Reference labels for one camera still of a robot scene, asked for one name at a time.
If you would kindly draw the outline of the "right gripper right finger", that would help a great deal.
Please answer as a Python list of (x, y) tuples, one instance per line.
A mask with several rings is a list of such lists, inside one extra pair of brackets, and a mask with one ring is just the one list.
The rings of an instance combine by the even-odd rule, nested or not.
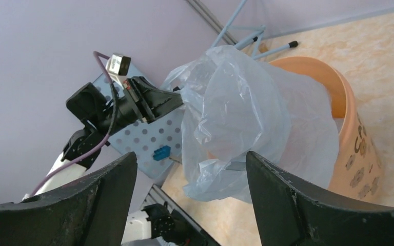
[(318, 187), (248, 152), (246, 173), (262, 245), (394, 245), (394, 208)]

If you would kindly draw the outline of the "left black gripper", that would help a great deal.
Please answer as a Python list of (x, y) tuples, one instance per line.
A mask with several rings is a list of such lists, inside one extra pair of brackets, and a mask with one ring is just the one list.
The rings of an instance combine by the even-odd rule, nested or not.
[(124, 94), (137, 118), (152, 123), (183, 105), (181, 95), (153, 86), (143, 76), (124, 81)]

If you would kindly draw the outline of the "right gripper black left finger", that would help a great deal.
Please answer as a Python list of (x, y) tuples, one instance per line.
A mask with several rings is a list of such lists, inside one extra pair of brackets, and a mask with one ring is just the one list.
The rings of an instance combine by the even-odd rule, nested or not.
[(0, 204), (0, 245), (120, 245), (136, 176), (130, 152), (62, 187)]

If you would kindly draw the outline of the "light blue plastic trash bag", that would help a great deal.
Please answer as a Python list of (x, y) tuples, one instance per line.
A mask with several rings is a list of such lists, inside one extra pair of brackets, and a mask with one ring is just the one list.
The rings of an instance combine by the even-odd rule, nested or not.
[(256, 61), (233, 46), (207, 50), (173, 69), (178, 87), (185, 195), (198, 201), (251, 202), (246, 154), (328, 188), (339, 132), (326, 88), (313, 78)]

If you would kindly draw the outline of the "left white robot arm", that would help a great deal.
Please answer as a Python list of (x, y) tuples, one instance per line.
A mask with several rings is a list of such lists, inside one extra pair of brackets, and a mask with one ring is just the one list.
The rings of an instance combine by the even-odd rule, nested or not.
[[(118, 97), (115, 84), (122, 89), (123, 97)], [(87, 83), (67, 100), (68, 110), (84, 127), (73, 133), (46, 177), (25, 199), (81, 178), (102, 147), (109, 145), (111, 136), (137, 121), (153, 123), (183, 104), (176, 91), (160, 90), (142, 76), (111, 81), (110, 88), (110, 101), (93, 83)]]

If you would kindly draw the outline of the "orange plastic trash bin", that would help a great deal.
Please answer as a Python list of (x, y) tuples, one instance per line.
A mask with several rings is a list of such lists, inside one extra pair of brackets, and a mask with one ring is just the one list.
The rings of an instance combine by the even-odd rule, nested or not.
[(329, 190), (357, 200), (376, 202), (384, 171), (346, 78), (334, 67), (311, 57), (286, 57), (272, 61), (271, 65), (320, 82), (330, 94), (332, 115), (343, 120), (339, 132), (340, 150)]

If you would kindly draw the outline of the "light blue perforated board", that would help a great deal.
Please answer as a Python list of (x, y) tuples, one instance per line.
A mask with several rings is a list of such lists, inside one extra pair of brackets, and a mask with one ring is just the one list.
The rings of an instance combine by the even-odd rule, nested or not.
[(154, 160), (154, 151), (169, 146), (172, 155), (180, 155), (182, 119), (183, 110), (179, 108), (151, 124), (137, 121), (111, 136), (110, 146), (120, 154), (134, 152), (138, 169), (149, 178), (159, 181), (166, 178), (173, 161), (168, 158)]

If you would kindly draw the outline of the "blue block holder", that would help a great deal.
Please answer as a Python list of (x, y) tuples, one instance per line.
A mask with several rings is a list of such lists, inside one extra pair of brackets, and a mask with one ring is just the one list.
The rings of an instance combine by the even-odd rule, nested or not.
[(162, 146), (153, 151), (153, 160), (161, 161), (170, 157), (171, 147), (170, 146)]

